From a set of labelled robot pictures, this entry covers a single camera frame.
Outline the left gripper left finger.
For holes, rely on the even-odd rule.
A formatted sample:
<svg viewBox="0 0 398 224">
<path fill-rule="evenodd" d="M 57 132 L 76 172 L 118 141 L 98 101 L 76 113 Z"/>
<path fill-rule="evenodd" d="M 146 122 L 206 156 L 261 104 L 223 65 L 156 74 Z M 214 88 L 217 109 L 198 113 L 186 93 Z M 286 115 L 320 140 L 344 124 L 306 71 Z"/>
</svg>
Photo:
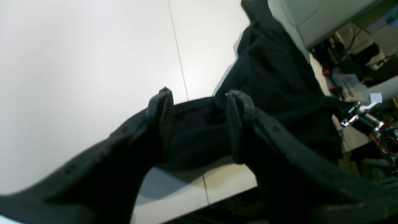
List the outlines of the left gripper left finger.
<svg viewBox="0 0 398 224">
<path fill-rule="evenodd" d="M 1 196 L 1 217 L 24 224 L 129 224 L 141 184 L 168 157 L 172 92 L 163 88 L 119 131 L 35 185 Z"/>
</svg>

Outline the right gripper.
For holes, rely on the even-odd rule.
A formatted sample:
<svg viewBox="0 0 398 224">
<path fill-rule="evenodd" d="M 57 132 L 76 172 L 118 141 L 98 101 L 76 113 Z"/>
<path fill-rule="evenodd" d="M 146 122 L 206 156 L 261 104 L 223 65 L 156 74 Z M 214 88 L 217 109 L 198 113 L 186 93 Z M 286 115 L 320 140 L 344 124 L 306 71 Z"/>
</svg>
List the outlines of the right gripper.
<svg viewBox="0 0 398 224">
<path fill-rule="evenodd" d="M 381 93 L 370 94 L 370 104 L 360 101 L 342 102 L 340 105 L 340 125 L 352 126 L 361 133 L 378 133 L 384 127 L 384 121 L 371 115 L 371 111 L 382 104 Z"/>
</svg>

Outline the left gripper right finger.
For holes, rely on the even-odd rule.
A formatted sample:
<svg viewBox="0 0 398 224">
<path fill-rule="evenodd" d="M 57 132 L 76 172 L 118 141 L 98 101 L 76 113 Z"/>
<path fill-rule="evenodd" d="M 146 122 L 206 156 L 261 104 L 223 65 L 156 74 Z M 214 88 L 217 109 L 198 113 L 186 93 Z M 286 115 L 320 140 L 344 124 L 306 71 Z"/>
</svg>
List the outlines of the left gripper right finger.
<svg viewBox="0 0 398 224">
<path fill-rule="evenodd" d="M 397 189 L 324 159 L 249 95 L 230 91 L 226 99 L 233 160 L 255 175 L 270 223 L 397 223 Z"/>
</svg>

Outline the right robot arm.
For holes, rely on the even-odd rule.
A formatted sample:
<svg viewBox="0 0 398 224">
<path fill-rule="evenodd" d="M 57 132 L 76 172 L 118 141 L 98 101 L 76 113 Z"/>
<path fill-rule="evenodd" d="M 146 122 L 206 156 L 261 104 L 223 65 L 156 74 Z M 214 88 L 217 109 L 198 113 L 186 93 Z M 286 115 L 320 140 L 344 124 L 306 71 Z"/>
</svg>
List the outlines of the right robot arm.
<svg viewBox="0 0 398 224">
<path fill-rule="evenodd" d="M 392 121 L 382 121 L 370 113 L 381 103 L 382 94 L 371 93 L 370 104 L 366 105 L 360 101 L 352 102 L 351 107 L 345 108 L 339 122 L 344 128 L 352 126 L 364 135 L 369 136 L 383 154 L 397 158 L 397 149 L 389 148 L 387 143 L 391 141 L 394 145 L 397 145 L 397 139 L 387 133 L 388 126 Z"/>
</svg>

